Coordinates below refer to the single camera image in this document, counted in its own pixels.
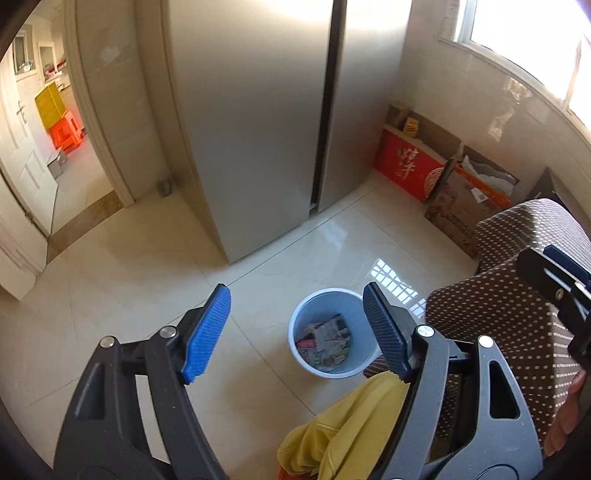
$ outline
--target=yellow crate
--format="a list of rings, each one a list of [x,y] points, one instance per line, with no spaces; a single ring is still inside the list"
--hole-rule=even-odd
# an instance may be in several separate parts
[[[47,85],[39,95],[35,97],[37,110],[46,130],[53,127],[66,113],[66,106],[61,99],[55,82]]]

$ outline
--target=brown polka dot cushion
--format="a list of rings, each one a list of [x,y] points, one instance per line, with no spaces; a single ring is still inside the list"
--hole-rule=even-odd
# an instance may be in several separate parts
[[[494,338],[542,439],[579,366],[567,352],[572,335],[557,318],[556,309],[517,277],[515,260],[526,247],[541,251],[555,245],[591,270],[591,242],[560,205],[537,199],[480,222],[476,245],[480,273],[431,293],[426,322],[448,338],[470,342],[479,335]],[[453,403],[457,389],[449,391],[446,402]],[[446,436],[450,410],[449,406],[443,409],[439,436]]]

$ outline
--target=red gift box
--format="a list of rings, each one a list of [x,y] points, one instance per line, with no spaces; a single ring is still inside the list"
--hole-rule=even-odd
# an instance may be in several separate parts
[[[384,126],[374,167],[422,203],[427,201],[445,160],[428,146]]]

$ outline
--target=yellow cloth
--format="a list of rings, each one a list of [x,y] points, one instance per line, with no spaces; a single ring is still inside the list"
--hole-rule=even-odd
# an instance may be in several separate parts
[[[293,429],[277,451],[280,465],[290,475],[319,469],[319,480],[367,478],[392,433],[407,390],[392,372],[371,377]]]

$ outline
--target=hand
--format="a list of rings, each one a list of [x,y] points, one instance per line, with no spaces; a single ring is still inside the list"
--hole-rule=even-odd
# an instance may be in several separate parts
[[[585,384],[587,372],[581,370],[569,387],[566,401],[560,406],[550,430],[544,438],[544,451],[550,456],[558,452],[579,423],[579,395]]]

